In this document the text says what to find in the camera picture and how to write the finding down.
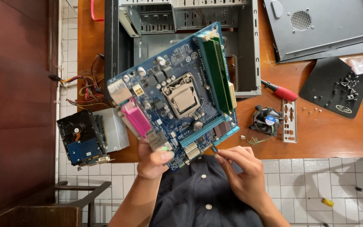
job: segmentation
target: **wooden table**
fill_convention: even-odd
[[[94,7],[95,17],[104,17],[104,0],[95,0]],[[286,87],[298,94],[313,69],[315,61],[276,65],[270,30],[263,7],[259,7],[259,28],[262,79]],[[90,75],[90,65],[95,55],[103,52],[104,22],[94,22],[91,19],[90,0],[79,0],[78,74]],[[101,78],[103,68],[97,70],[96,74]],[[263,89],[260,97],[239,102],[236,110],[240,131],[222,142],[218,146],[219,149],[238,145],[249,146],[246,141],[240,139],[240,135],[245,135],[247,138],[255,136],[259,140],[267,137],[267,135],[248,128],[252,124],[254,107],[258,104],[263,107],[273,107],[276,110],[282,108],[281,99],[268,89]],[[283,143],[281,130],[279,130],[278,137],[270,138],[267,142],[253,147],[256,157],[259,159],[363,157],[363,103],[355,119],[348,119],[325,109],[322,112],[315,111],[315,107],[319,108],[309,101],[298,98],[296,101],[298,143]],[[129,147],[110,153],[110,157],[116,159],[114,162],[138,161],[137,140],[131,132],[128,133],[128,136]]]

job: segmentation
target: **dark shirt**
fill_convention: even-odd
[[[242,169],[233,164],[235,171]],[[160,181],[150,227],[262,227],[260,217],[240,201],[214,156],[204,155]]]

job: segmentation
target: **black mouse pad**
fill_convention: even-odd
[[[347,75],[351,76],[350,81],[359,81],[353,87],[356,101],[346,100],[350,89],[337,84],[346,82]],[[363,74],[355,75],[351,67],[337,57],[318,59],[299,96],[340,115],[354,118],[363,99]]]

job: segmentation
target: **cooler fan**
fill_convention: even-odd
[[[280,127],[280,121],[284,120],[281,118],[282,111],[278,113],[274,108],[261,108],[261,105],[257,105],[255,108],[256,112],[253,115],[253,125],[250,128],[276,137],[277,130]]]

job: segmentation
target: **white tile floor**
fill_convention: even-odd
[[[77,75],[78,19],[63,2],[62,77],[66,79]],[[60,117],[77,111],[66,98],[77,98],[76,86],[61,90]],[[137,163],[103,164],[77,171],[68,161],[61,143],[59,151],[60,181],[90,186],[112,182],[95,200],[95,222],[108,223],[134,182]],[[319,223],[329,223],[331,227],[333,224],[334,227],[363,227],[363,193],[355,190],[356,185],[363,188],[363,158],[275,159],[263,160],[263,163],[266,190],[293,227],[320,227]],[[59,201],[68,203],[87,194],[87,191],[60,192]],[[332,200],[334,207],[322,204],[322,198]],[[83,211],[84,223],[87,210]]]

